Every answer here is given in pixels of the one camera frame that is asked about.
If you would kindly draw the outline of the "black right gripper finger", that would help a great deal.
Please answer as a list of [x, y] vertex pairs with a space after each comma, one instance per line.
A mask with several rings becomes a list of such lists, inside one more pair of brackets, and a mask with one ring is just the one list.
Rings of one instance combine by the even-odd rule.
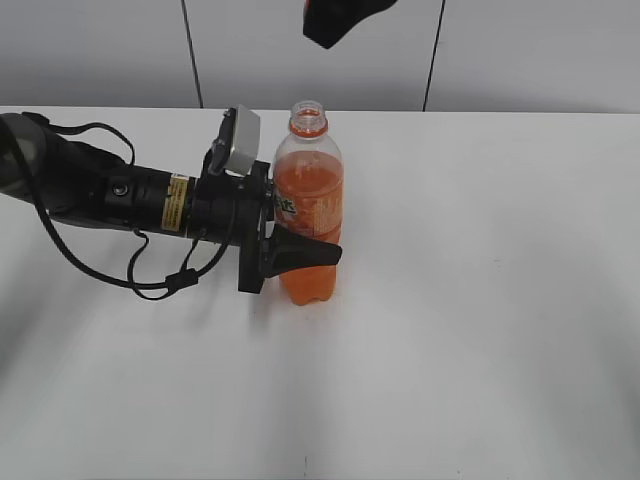
[[396, 0], [310, 0], [303, 10], [303, 34], [331, 49], [367, 18], [389, 10]]

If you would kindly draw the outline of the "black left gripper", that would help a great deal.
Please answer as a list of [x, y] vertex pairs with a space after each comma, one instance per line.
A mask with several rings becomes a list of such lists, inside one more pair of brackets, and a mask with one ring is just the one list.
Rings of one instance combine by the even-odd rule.
[[265, 223], [273, 218], [268, 163], [257, 161], [248, 175], [234, 176], [211, 173], [216, 159], [213, 152], [206, 153], [191, 196], [186, 236], [219, 245], [213, 258], [196, 270], [198, 276], [213, 270], [231, 246], [239, 248], [238, 290], [244, 293], [260, 292], [264, 277], [339, 263], [338, 244], [307, 238], [281, 225], [265, 239]]

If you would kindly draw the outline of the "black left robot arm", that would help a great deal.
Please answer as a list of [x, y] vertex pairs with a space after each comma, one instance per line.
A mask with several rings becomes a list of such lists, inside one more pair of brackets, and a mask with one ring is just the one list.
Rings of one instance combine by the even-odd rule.
[[55, 246], [78, 269], [58, 224], [213, 242], [239, 250], [238, 288], [305, 267], [336, 265], [338, 245], [290, 232], [274, 221], [275, 189], [258, 159], [260, 119], [226, 110], [198, 177], [146, 168], [81, 142], [83, 126], [60, 126], [33, 112], [1, 117], [1, 191], [32, 204]]

